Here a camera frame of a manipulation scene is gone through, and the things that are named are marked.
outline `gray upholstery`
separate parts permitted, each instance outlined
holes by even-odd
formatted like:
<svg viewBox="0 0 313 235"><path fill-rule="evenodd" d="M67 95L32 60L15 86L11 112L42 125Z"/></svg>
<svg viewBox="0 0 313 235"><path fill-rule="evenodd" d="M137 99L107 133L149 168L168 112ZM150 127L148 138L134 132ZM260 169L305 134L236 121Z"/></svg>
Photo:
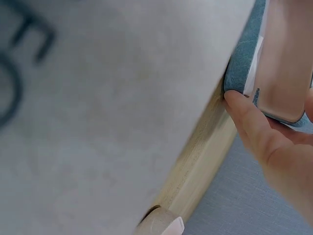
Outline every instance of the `gray upholstery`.
<svg viewBox="0 0 313 235"><path fill-rule="evenodd" d="M313 132L313 125L302 128ZM236 137L210 188L186 223L185 235L308 235L313 229L266 184Z"/></svg>

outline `finger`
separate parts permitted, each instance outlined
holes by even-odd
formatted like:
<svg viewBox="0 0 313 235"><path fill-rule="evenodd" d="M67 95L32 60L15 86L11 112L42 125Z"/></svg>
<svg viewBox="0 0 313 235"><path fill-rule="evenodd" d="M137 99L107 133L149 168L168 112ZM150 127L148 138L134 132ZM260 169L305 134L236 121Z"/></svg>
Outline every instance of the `finger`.
<svg viewBox="0 0 313 235"><path fill-rule="evenodd" d="M230 108L240 117L252 151L262 164L268 164L272 154L279 148L292 144L279 131L271 128L267 118L255 105L243 95L235 91L225 93Z"/></svg>
<svg viewBox="0 0 313 235"><path fill-rule="evenodd" d="M223 102L223 105L227 111L227 113L230 115L230 117L233 119L235 126L237 128L238 134L245 146L246 149L251 150L251 144L250 141L248 139L248 136L246 135L246 132L244 131L243 127L242 127L242 122L240 121L239 118L236 117L236 115L234 114L234 112L231 110L230 106L227 104L227 102Z"/></svg>
<svg viewBox="0 0 313 235"><path fill-rule="evenodd" d="M289 140L291 140L294 144L313 144L311 135L300 132L300 131L295 131L292 128L276 121L271 118L268 118L268 122L270 126L282 133L285 137L287 137Z"/></svg>
<svg viewBox="0 0 313 235"><path fill-rule="evenodd" d="M313 88L309 89L308 97L304 104L305 112L311 122L313 122Z"/></svg>

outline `blue felt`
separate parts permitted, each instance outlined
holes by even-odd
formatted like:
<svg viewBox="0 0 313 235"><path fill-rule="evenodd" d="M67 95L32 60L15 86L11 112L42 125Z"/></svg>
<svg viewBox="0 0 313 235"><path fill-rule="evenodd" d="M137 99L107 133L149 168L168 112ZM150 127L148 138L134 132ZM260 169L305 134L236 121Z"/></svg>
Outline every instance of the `blue felt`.
<svg viewBox="0 0 313 235"><path fill-rule="evenodd" d="M238 44L229 60L224 78L224 91L235 90L240 93L244 92L247 75L251 67L253 55L259 38L265 5L266 0L256 0L255 2ZM253 99L255 105L257 104L257 96L258 93L256 93ZM304 114L302 118L295 123L287 122L269 114L265 115L276 119L281 123L294 127L304 126L309 121L306 114Z"/></svg>

